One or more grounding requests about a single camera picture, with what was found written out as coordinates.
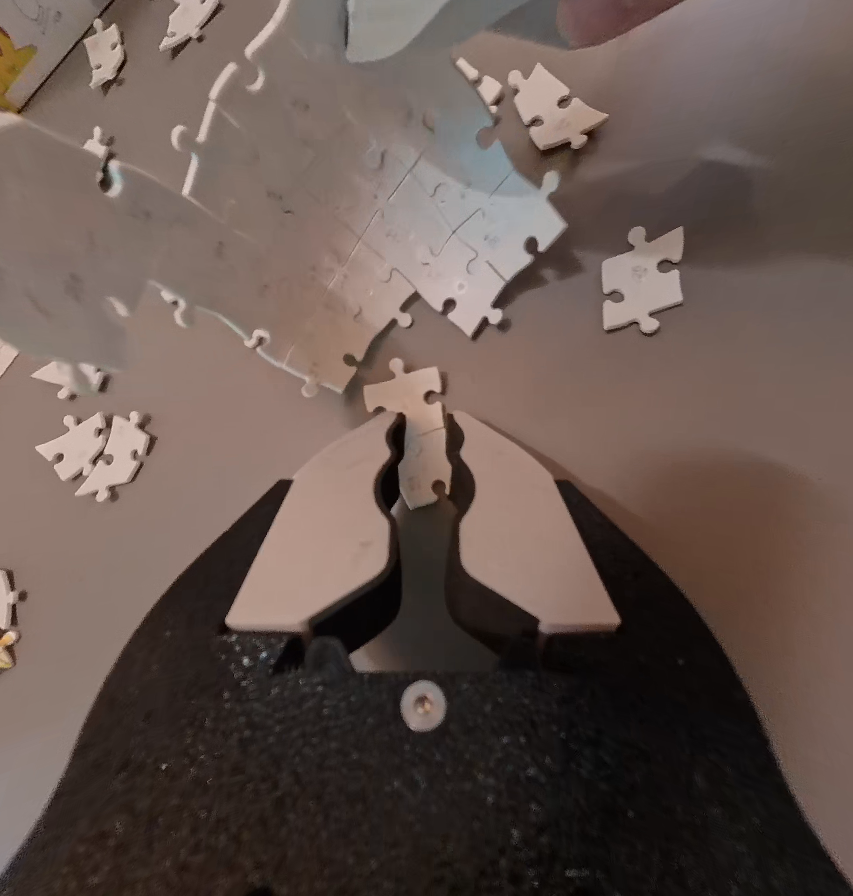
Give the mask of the assembled curved puzzle ball section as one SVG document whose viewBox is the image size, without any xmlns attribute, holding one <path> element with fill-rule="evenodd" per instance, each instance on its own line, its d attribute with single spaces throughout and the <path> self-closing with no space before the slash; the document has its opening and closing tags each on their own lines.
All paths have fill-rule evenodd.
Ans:
<svg viewBox="0 0 853 896">
<path fill-rule="evenodd" d="M 343 2 L 280 2 L 209 92 L 175 188 L 0 111 L 0 339 L 115 373 L 148 287 L 213 315 L 272 364 L 342 392 L 419 295 L 468 336 L 567 229 L 559 175 L 523 177 L 452 60 L 444 11 L 380 60 Z"/>
</svg>

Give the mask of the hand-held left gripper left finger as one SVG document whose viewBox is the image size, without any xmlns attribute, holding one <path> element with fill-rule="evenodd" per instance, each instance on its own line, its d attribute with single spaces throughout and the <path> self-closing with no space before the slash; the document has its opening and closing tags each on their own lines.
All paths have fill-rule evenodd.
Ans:
<svg viewBox="0 0 853 896">
<path fill-rule="evenodd" d="M 228 611 L 237 633 L 372 641 L 397 618 L 400 415 L 379 413 L 292 477 Z"/>
</svg>

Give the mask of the person's right hand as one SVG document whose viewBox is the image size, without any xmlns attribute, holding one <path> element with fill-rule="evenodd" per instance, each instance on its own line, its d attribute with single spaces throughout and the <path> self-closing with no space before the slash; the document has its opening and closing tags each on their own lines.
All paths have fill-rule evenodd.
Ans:
<svg viewBox="0 0 853 896">
<path fill-rule="evenodd" d="M 560 1 L 555 25 L 571 49 L 598 47 L 655 19 L 682 1 Z"/>
</svg>

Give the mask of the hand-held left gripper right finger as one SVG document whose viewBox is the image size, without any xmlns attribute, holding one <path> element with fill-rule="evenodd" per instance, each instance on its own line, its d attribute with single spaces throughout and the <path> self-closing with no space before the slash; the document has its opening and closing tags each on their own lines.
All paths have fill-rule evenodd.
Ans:
<svg viewBox="0 0 853 896">
<path fill-rule="evenodd" d="M 446 569 L 452 619 L 476 639 L 614 632 L 621 623 L 552 472 L 463 411 L 465 486 Z"/>
</svg>

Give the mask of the blue puzzle box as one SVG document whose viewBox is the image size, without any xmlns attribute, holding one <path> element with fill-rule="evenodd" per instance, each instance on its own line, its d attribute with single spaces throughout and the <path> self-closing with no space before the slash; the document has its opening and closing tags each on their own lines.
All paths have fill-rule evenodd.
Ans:
<svg viewBox="0 0 853 896">
<path fill-rule="evenodd" d="M 109 1 L 0 1 L 0 110 L 18 112 Z"/>
</svg>

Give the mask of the joined pair white puzzle pieces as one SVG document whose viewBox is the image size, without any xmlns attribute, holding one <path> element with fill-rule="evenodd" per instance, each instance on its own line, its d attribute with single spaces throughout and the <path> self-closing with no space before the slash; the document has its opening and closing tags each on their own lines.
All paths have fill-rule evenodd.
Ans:
<svg viewBox="0 0 853 896">
<path fill-rule="evenodd" d="M 443 394 L 443 375 L 435 366 L 407 370 L 398 357 L 389 362 L 389 368 L 391 379 L 364 387 L 365 409 L 403 416 L 399 491 L 409 509 L 416 510 L 437 502 L 436 484 L 448 491 L 452 482 L 444 406 L 439 399 L 429 400 L 431 395 Z"/>
</svg>

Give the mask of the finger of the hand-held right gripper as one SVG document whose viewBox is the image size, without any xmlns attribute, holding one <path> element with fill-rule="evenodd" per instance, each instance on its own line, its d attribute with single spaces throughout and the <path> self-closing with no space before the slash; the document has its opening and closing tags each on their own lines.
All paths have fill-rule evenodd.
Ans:
<svg viewBox="0 0 853 896">
<path fill-rule="evenodd" d="M 451 49 L 481 31 L 559 48 L 556 1 L 348 1 L 346 59 L 374 63 Z"/>
</svg>

